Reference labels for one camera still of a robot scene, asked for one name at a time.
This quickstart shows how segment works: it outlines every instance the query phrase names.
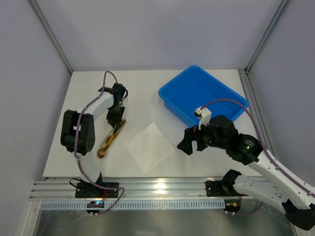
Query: white napkin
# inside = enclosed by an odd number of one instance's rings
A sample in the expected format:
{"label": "white napkin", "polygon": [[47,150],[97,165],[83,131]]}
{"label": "white napkin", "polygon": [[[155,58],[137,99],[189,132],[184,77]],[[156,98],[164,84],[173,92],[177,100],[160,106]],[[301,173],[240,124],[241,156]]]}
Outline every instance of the white napkin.
{"label": "white napkin", "polygon": [[125,142],[125,146],[144,173],[175,152],[154,122]]}

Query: blue plastic tray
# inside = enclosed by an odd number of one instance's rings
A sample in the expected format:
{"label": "blue plastic tray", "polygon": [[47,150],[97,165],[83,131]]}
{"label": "blue plastic tray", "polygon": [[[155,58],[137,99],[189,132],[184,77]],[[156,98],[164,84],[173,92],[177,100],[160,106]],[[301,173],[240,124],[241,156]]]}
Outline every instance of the blue plastic tray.
{"label": "blue plastic tray", "polygon": [[[199,124],[199,119],[193,114],[195,109],[215,99],[229,98],[248,107],[245,98],[196,65],[188,67],[161,87],[158,94],[164,100],[165,107],[188,127]],[[244,111],[231,102],[216,102],[207,108],[212,112],[211,117],[224,115],[232,121]]]}

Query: gray wall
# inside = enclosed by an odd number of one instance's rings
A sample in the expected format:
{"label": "gray wall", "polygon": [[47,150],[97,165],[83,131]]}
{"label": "gray wall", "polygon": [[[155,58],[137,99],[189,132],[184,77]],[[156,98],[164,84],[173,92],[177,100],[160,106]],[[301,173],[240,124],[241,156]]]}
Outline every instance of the gray wall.
{"label": "gray wall", "polygon": [[74,70],[245,67],[281,0],[38,0]]}
{"label": "gray wall", "polygon": [[0,234],[21,233],[70,74],[26,0],[0,7]]}
{"label": "gray wall", "polygon": [[315,1],[294,0],[250,72],[281,161],[315,185]]}

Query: white tabletop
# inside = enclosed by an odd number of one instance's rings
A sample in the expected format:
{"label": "white tabletop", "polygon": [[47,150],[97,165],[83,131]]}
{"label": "white tabletop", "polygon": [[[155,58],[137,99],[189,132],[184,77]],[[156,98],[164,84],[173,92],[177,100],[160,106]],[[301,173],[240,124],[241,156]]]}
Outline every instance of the white tabletop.
{"label": "white tabletop", "polygon": [[[236,69],[206,70],[215,78],[244,96],[244,91]],[[103,177],[222,177],[234,169],[247,176],[259,176],[254,170],[233,161],[224,150],[207,148],[187,156],[176,150],[171,156],[143,173],[124,143],[135,134],[155,122],[169,142],[176,148],[184,137],[186,125],[165,108],[158,90],[181,70],[131,70],[113,71],[118,82],[129,92],[124,118],[127,124],[108,150],[106,157],[98,159],[96,152],[105,136],[111,130],[106,122],[106,112],[95,122],[95,146],[92,150]],[[78,177],[80,172],[73,153],[67,152],[60,144],[63,114],[66,110],[76,110],[90,102],[102,86],[104,72],[74,72],[64,100],[63,109],[56,128],[52,146],[46,163],[44,177]],[[106,86],[111,87],[114,79],[106,78]],[[251,120],[243,113],[235,122],[240,133],[255,136]]]}

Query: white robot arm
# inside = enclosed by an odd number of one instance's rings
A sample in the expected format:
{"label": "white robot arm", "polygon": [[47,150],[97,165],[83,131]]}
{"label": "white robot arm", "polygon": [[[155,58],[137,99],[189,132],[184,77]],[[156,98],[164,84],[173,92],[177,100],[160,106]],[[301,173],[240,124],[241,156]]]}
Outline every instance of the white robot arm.
{"label": "white robot arm", "polygon": [[123,120],[122,117],[127,96],[128,91],[122,84],[115,83],[112,88],[103,86],[98,91],[96,99],[87,106],[77,111],[67,110],[64,113],[61,144],[66,147],[67,151],[75,153],[79,168],[84,170],[81,171],[80,184],[77,185],[76,197],[78,198],[102,196],[103,194],[102,190],[97,188],[97,185],[103,184],[102,176],[95,158],[90,152],[95,144],[94,122],[108,110],[106,119],[113,130],[112,134],[109,135],[109,139],[105,142],[111,143],[126,123],[126,120]]}
{"label": "white robot arm", "polygon": [[[288,170],[255,137],[239,134],[233,122],[225,116],[209,121],[209,114],[211,112],[204,107],[195,111],[200,124],[185,130],[184,139],[177,148],[190,155],[191,142],[197,141],[197,151],[207,147],[224,149],[233,160],[256,170],[276,187],[230,170],[220,182],[221,191],[230,196],[252,196],[284,213],[297,227],[310,230],[315,225],[315,188]],[[214,186],[211,181],[208,184],[210,189]]]}

